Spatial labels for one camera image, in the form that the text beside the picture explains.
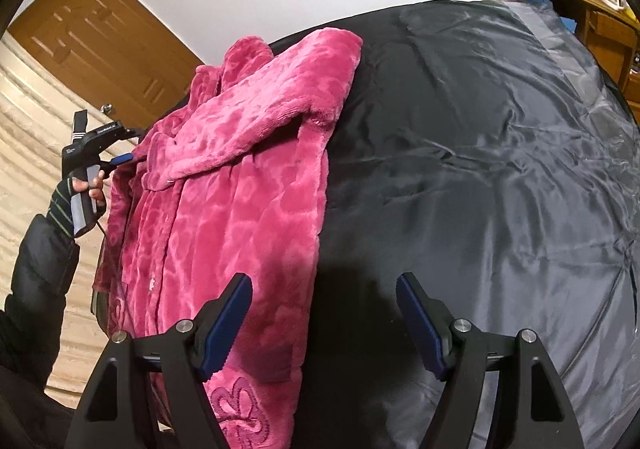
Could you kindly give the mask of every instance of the metal screw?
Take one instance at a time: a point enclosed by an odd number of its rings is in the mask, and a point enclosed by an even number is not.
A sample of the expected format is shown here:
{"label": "metal screw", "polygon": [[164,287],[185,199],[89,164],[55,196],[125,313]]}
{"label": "metal screw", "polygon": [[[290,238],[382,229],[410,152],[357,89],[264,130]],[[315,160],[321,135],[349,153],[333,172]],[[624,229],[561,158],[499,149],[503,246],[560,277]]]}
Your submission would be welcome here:
{"label": "metal screw", "polygon": [[453,321],[453,327],[459,332],[465,333],[471,330],[471,323],[466,319],[456,319]]}
{"label": "metal screw", "polygon": [[178,330],[181,334],[185,334],[190,332],[193,328],[193,321],[189,319],[183,319],[182,321],[178,321],[175,325],[175,329]]}
{"label": "metal screw", "polygon": [[533,330],[523,330],[520,332],[520,336],[522,337],[522,340],[525,341],[526,343],[534,343],[538,338],[535,331]]}
{"label": "metal screw", "polygon": [[118,330],[116,333],[114,333],[111,336],[111,340],[116,344],[120,344],[126,338],[127,338],[127,333],[123,330]]}

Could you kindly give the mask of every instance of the pink fleece robe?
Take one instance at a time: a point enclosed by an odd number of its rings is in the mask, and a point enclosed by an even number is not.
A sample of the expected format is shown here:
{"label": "pink fleece robe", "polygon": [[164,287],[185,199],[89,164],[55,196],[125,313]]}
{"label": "pink fleece robe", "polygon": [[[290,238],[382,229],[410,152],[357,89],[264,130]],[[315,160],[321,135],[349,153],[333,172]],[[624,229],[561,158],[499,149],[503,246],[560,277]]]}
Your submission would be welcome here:
{"label": "pink fleece robe", "polygon": [[[113,175],[98,268],[109,333],[164,333],[236,272],[254,300],[205,388],[233,449],[286,448],[302,381],[328,173],[326,143],[360,60],[359,37],[323,29],[274,58],[257,37],[200,66],[185,108]],[[164,389],[155,381],[160,412]]]}

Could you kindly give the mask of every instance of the door panel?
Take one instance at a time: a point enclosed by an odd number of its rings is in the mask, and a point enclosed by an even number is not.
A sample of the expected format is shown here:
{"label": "door panel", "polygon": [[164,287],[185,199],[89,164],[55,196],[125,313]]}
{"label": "door panel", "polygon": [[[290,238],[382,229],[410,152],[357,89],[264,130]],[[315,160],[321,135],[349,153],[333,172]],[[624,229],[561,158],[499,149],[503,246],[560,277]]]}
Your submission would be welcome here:
{"label": "door panel", "polygon": [[9,27],[69,89],[125,125],[174,106],[202,62],[137,0],[36,0]]}

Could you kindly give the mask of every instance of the hand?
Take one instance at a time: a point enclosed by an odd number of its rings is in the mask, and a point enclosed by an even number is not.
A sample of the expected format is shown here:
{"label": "hand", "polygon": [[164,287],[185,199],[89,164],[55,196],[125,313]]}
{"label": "hand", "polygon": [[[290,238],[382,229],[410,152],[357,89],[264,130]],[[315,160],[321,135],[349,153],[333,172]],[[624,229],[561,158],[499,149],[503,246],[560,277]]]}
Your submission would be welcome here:
{"label": "hand", "polygon": [[89,191],[89,197],[95,201],[97,216],[100,218],[107,210],[104,197],[104,171],[100,171],[91,184],[77,178],[65,178],[51,195],[47,218],[54,222],[60,231],[69,238],[74,237],[74,224],[71,216],[71,194]]}
{"label": "hand", "polygon": [[95,205],[98,207],[98,214],[100,215],[104,214],[105,210],[107,210],[107,200],[104,197],[104,192],[103,192],[104,171],[100,171],[98,173],[98,176],[92,180],[91,186],[89,185],[88,182],[84,182],[82,180],[79,180],[78,178],[73,178],[72,183],[73,183],[74,191],[77,193],[81,193],[89,189],[89,196],[91,197],[92,200],[95,200]]}

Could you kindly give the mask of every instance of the striped glove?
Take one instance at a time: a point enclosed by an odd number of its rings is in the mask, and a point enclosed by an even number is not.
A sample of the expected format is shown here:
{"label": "striped glove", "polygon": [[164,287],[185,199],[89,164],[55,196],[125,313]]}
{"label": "striped glove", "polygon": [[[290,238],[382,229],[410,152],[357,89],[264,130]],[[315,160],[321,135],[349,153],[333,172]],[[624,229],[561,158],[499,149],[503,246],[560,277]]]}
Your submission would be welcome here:
{"label": "striped glove", "polygon": [[[60,231],[69,238],[74,237],[74,220],[71,217],[71,194],[75,191],[71,187],[72,179],[70,176],[64,178],[53,191],[49,210],[47,211],[47,220],[55,223]],[[98,217],[100,218],[107,206],[98,203]]]}

